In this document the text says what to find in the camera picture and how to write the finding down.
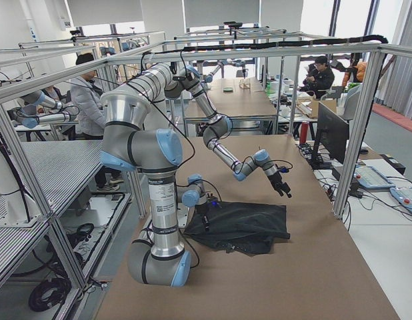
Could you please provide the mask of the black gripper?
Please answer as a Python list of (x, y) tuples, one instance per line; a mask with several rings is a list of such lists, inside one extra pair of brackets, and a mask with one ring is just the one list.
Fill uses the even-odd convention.
[(209, 231), (210, 230), (210, 223), (209, 223), (209, 218), (208, 218), (208, 215), (207, 215), (208, 212), (209, 212), (208, 203), (203, 203), (201, 205), (197, 205), (196, 206), (196, 212), (200, 216), (202, 222), (204, 222), (203, 225), (204, 225), (205, 230)]
[(271, 183), (273, 189), (278, 192), (278, 194), (282, 197), (283, 194), (286, 194), (288, 198), (292, 197), (291, 189), (288, 187), (287, 183), (284, 183), (282, 180), (282, 176), (280, 172), (276, 172), (272, 175), (268, 176), (268, 179)]

